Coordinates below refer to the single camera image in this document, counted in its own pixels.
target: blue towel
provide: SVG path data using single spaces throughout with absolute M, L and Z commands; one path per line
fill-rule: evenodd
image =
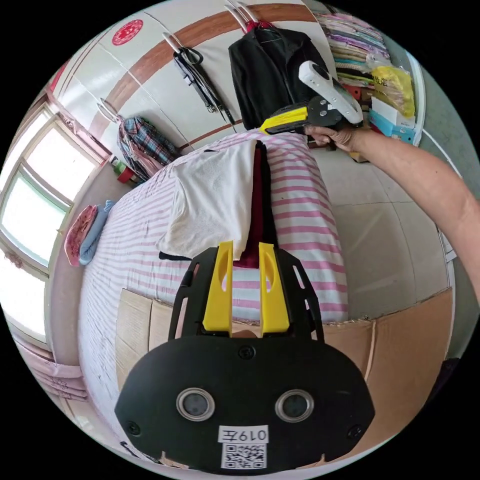
M 336 64 L 366 65 L 366 63 L 364 61 L 352 60 L 350 58 L 335 58 L 335 57 L 333 57 L 333 61 Z
M 109 216 L 111 208 L 115 205 L 115 202 L 107 200 L 105 202 L 105 207 L 102 205 L 97 205 L 98 212 L 96 214 L 95 220 L 93 221 L 90 230 L 86 234 L 85 240 L 80 245 L 80 255 L 78 257 L 78 263 L 80 265 L 88 265 L 97 251 L 97 245 L 99 243 L 99 238 L 102 233 L 102 229 L 105 226 L 105 222 Z

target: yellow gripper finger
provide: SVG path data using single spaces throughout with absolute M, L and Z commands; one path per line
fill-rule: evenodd
M 210 291 L 203 317 L 203 328 L 207 332 L 228 332 L 232 336 L 232 270 L 234 265 L 234 243 L 225 241 L 218 246 Z M 222 283 L 226 277 L 226 289 Z
M 260 332 L 265 334 L 285 333 L 290 326 L 284 291 L 280 279 L 274 246 L 259 243 L 260 254 Z

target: black jacket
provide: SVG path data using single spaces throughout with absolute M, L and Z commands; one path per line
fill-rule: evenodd
M 299 79 L 299 67 L 311 60 L 327 69 L 305 33 L 283 28 L 254 28 L 228 48 L 243 125 L 258 128 L 276 110 L 308 101 L 314 90 Z

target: yellow plastic bag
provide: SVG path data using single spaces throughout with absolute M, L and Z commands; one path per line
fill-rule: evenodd
M 397 109 L 404 117 L 415 116 L 414 89 L 412 77 L 403 68 L 380 65 L 371 70 L 374 96 Z

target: bed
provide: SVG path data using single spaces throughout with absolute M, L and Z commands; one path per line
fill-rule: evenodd
M 279 246 L 303 264 L 318 296 L 324 323 L 348 319 L 347 282 L 327 189 L 303 135 L 267 136 L 251 130 L 202 150 L 223 150 L 249 139 L 267 148 L 271 201 Z M 155 244 L 168 225 L 174 195 L 172 169 L 194 162 L 199 150 L 179 158 L 111 209 L 95 256 L 85 268 L 78 315 L 80 366 L 90 399 L 119 438 L 114 406 L 119 395 L 115 333 L 122 289 L 173 303 L 188 261 L 159 260 Z M 259 322 L 258 270 L 233 272 L 234 319 Z

